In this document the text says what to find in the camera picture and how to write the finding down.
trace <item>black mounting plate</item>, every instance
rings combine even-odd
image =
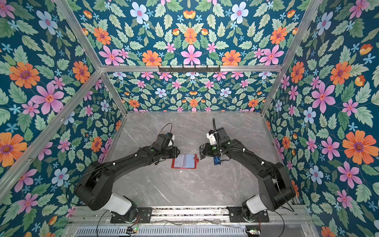
[[[152,211],[153,209],[151,207],[137,207],[138,223],[150,223]],[[111,218],[111,223],[112,224],[125,224],[128,222],[126,221],[126,218],[124,216],[114,213],[114,216],[112,215],[112,218]]]
[[[256,218],[253,222],[247,222],[242,215],[242,207],[226,207],[229,210],[229,218],[232,223],[259,223],[260,222],[270,222],[268,218],[267,211],[260,211],[258,213],[259,218]]]

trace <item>small blue flower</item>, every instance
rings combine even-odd
[[[372,57],[371,57],[371,53],[369,53],[369,54],[367,55],[367,58],[364,58],[363,61],[365,61],[365,64],[367,64],[367,63],[372,63],[372,62],[373,62],[372,59],[374,59],[374,58],[376,58],[376,56],[372,56]]]
[[[177,19],[179,22],[182,22],[182,21],[184,21],[184,19],[183,19],[183,15],[178,15],[178,19]]]
[[[34,181],[36,182],[35,184],[40,184],[43,178],[41,178],[41,175],[38,176],[38,178],[35,178]]]
[[[11,133],[14,133],[15,130],[18,130],[18,128],[16,128],[17,124],[6,124],[8,126],[8,128],[5,130],[5,131],[11,131]]]
[[[13,111],[13,114],[20,113],[21,107],[18,107],[16,105],[13,105],[13,108],[9,108],[10,111]]]
[[[354,122],[352,122],[351,125],[349,124],[348,127],[349,127],[349,131],[353,130],[354,132],[355,132],[355,129],[358,128],[358,126],[354,125]]]
[[[10,48],[11,47],[10,44],[5,45],[4,43],[1,43],[1,45],[4,46],[3,51],[7,51],[8,53],[13,51],[13,49]]]

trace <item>orange flower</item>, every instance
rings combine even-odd
[[[296,196],[297,196],[297,197],[300,197],[300,193],[299,193],[299,187],[298,187],[298,185],[295,184],[295,181],[293,181],[293,180],[291,180],[291,183],[292,183],[293,188],[295,189]]]
[[[248,105],[249,105],[249,107],[255,107],[258,105],[258,103],[259,103],[258,100],[251,100],[251,101],[249,101]]]
[[[95,137],[94,141],[92,142],[91,149],[94,152],[98,152],[100,150],[102,144],[103,144],[102,139],[100,137]]]
[[[197,100],[193,99],[193,100],[190,101],[189,105],[192,106],[192,107],[196,107],[196,106],[199,105],[199,102],[197,102]]]
[[[297,62],[296,65],[293,66],[291,72],[291,81],[294,83],[298,83],[303,78],[304,73],[304,63]]]
[[[327,227],[327,226],[323,226],[323,227],[321,228],[321,235],[322,235],[323,237],[335,237],[334,232],[332,232],[332,231],[330,230],[330,228]]]
[[[345,83],[345,80],[351,76],[351,66],[348,64],[348,62],[343,62],[343,64],[339,63],[333,68],[332,75],[330,76],[330,80],[333,81],[333,84],[342,85]]]
[[[12,81],[16,81],[15,84],[19,87],[31,88],[31,86],[37,85],[40,77],[38,70],[33,68],[33,65],[23,62],[18,62],[17,67],[12,66],[9,68],[11,74],[9,74]]]
[[[284,149],[290,148],[291,141],[288,137],[284,136],[282,141]]]
[[[0,133],[0,162],[3,162],[3,167],[13,165],[13,159],[17,160],[21,155],[21,151],[25,151],[26,142],[22,142],[23,137],[16,134],[12,137],[10,132]]]
[[[179,35],[179,29],[178,28],[173,29],[172,34]]]
[[[188,42],[189,44],[193,44],[197,41],[196,36],[197,33],[195,32],[195,30],[193,28],[188,28],[187,32],[184,33],[184,40],[186,40],[186,42]]]
[[[188,18],[194,19],[196,16],[196,12],[195,11],[184,11],[183,16],[185,19],[188,19]]]
[[[75,73],[76,80],[84,84],[90,76],[87,65],[84,65],[82,61],[79,61],[74,62],[74,66],[75,67],[72,68],[72,71]]]
[[[360,48],[359,53],[360,53],[361,55],[368,54],[368,53],[371,51],[371,49],[373,49],[373,48],[374,48],[374,47],[371,46],[371,44],[364,44],[364,45]]]
[[[111,37],[109,36],[109,33],[106,30],[103,30],[103,28],[95,28],[94,29],[94,36],[97,37],[97,41],[101,42],[102,44],[111,44]]]
[[[139,102],[138,102],[138,101],[135,101],[135,100],[130,100],[130,101],[129,101],[129,104],[130,104],[133,108],[138,108],[138,107],[139,107]]]
[[[287,13],[287,17],[288,18],[291,18],[291,17],[293,17],[293,15],[295,15],[295,10],[291,10],[291,11],[289,11],[288,13]]]
[[[121,120],[117,121],[117,123],[116,123],[116,131],[118,130],[118,128],[120,127],[120,125],[121,125]]]
[[[49,225],[52,226],[53,224],[55,224],[57,217],[58,217],[58,216],[53,216],[53,217],[50,219],[50,221],[49,221]]]
[[[362,159],[365,164],[371,164],[374,162],[372,156],[377,157],[379,148],[372,146],[376,144],[376,140],[372,135],[365,137],[364,131],[356,130],[355,135],[353,132],[349,132],[346,135],[347,140],[343,140],[342,146],[347,148],[345,154],[348,158],[353,157],[353,162],[362,164]]]
[[[364,75],[360,75],[359,77],[356,78],[355,80],[355,84],[357,86],[364,86],[365,85],[365,82],[366,82],[366,79],[365,79],[365,76]]]
[[[84,11],[83,11],[83,14],[84,14],[88,19],[91,19],[91,18],[92,18],[92,13],[90,13],[90,12],[87,11],[87,10],[84,10]]]
[[[142,61],[146,63],[146,66],[160,66],[162,59],[161,57],[158,57],[157,52],[152,52],[151,50],[148,50],[146,53],[143,53],[142,56],[144,57]]]
[[[222,57],[222,61],[224,62],[224,66],[237,66],[241,61],[241,54],[236,52],[235,50],[231,50],[230,52],[225,53],[225,57]]]
[[[201,30],[201,34],[202,34],[202,35],[207,35],[208,33],[209,33],[208,30],[205,29],[205,28],[203,28],[203,29]]]
[[[277,30],[274,30],[273,35],[270,37],[271,43],[279,44],[284,40],[285,36],[287,36],[287,28],[279,27]]]

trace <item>marble surface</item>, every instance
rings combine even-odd
[[[261,158],[277,162],[260,115],[233,112],[129,113],[109,161],[152,144],[168,122],[173,124],[174,145],[182,153],[199,155],[199,146],[209,142],[206,133],[213,129],[212,118],[231,139],[240,140]],[[138,206],[241,205],[258,193],[256,177],[235,160],[214,165],[213,158],[206,157],[195,170],[172,169],[171,162],[126,174],[114,183],[113,192],[125,195]]]

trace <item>white plastic part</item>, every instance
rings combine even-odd
[[[212,134],[207,133],[207,138],[209,139],[209,142],[211,143],[211,145],[216,144],[216,138],[213,133]]]
[[[116,212],[120,215],[125,215],[131,208],[132,203],[117,194],[112,193],[109,201],[102,207],[102,209],[110,210],[111,212]]]
[[[255,195],[246,201],[246,205],[252,213],[258,213],[263,210],[267,210],[267,207],[263,204],[259,195]]]

